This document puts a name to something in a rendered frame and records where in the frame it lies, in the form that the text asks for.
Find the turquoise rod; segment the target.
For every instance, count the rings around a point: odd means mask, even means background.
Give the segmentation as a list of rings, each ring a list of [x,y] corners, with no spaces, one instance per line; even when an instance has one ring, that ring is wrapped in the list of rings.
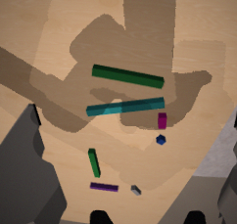
[[[87,106],[86,113],[88,116],[104,115],[122,112],[139,112],[147,110],[164,109],[164,97],[135,100],[95,106]]]

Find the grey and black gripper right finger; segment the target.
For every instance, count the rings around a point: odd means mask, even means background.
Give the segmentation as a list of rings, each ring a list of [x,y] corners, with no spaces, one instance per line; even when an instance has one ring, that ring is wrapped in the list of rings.
[[[217,208],[221,224],[237,224],[237,163],[220,191]]]

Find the green rod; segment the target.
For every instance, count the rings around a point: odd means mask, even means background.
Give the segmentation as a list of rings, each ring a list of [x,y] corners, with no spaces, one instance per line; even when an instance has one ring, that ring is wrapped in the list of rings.
[[[92,166],[92,169],[93,169],[94,176],[97,177],[97,178],[100,178],[101,172],[100,172],[100,168],[99,168],[98,159],[97,159],[97,156],[96,156],[95,149],[89,149],[88,150],[88,156],[89,156],[89,159],[90,159],[90,163],[91,163],[91,166]]]
[[[165,83],[164,78],[161,76],[95,64],[92,68],[92,76],[159,89],[162,89]]]

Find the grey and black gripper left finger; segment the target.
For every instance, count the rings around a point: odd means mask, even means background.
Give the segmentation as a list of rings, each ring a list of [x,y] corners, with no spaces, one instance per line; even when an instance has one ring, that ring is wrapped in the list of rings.
[[[59,224],[67,208],[54,165],[42,158],[40,125],[28,104],[0,144],[0,224]]]

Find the grey rod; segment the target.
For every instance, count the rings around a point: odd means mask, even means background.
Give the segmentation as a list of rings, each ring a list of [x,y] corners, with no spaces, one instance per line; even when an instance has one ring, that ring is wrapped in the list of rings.
[[[141,196],[141,191],[138,189],[136,185],[131,186],[131,191],[136,195],[136,196]]]

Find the small dark blue cube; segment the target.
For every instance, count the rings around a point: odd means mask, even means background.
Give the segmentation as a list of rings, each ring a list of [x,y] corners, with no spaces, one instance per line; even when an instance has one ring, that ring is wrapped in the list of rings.
[[[163,145],[166,142],[166,137],[160,134],[156,138],[156,141],[157,141],[158,144]]]

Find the magenta block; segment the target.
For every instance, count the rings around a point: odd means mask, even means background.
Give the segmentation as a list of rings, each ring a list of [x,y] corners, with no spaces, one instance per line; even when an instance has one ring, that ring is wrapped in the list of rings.
[[[159,112],[158,125],[159,125],[159,129],[166,128],[166,113],[165,112]]]

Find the purple rod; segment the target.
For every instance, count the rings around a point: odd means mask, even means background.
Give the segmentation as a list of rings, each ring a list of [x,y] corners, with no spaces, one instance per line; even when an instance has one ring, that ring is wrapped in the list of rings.
[[[90,189],[117,192],[119,190],[119,186],[91,182]]]

